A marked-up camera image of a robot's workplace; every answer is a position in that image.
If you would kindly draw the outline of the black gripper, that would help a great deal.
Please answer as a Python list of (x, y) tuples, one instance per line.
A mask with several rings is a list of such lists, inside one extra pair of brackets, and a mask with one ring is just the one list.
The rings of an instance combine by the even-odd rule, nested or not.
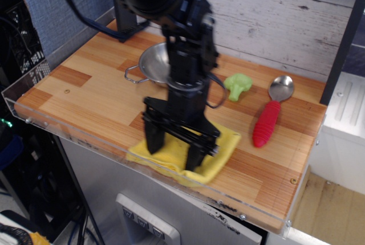
[(150, 154), (163, 147), (166, 133), (190, 145), (186, 170), (193, 172), (205, 156), (217, 154), (216, 139), (220, 132), (205, 117), (209, 87), (209, 81), (198, 81), (193, 85), (171, 82), (167, 100), (144, 99), (144, 130)]

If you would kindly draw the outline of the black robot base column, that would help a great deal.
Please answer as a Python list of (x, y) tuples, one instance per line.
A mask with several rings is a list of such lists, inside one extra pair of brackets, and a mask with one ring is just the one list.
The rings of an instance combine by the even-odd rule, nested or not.
[(122, 38), (119, 40), (120, 42), (126, 42), (136, 33), (143, 31), (149, 26), (149, 21), (139, 21), (136, 14), (128, 11), (123, 5), (123, 0), (113, 0), (113, 4), (115, 9), (117, 31), (122, 36)]

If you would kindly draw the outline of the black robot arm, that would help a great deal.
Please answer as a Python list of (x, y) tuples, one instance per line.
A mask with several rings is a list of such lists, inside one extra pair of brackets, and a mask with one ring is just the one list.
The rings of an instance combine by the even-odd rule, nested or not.
[(155, 154), (170, 134), (189, 145), (186, 170), (214, 155), (218, 129), (205, 117), (218, 52), (214, 19), (207, 0), (122, 0), (123, 5), (162, 29), (168, 62), (168, 98), (146, 97), (143, 114), (147, 148)]

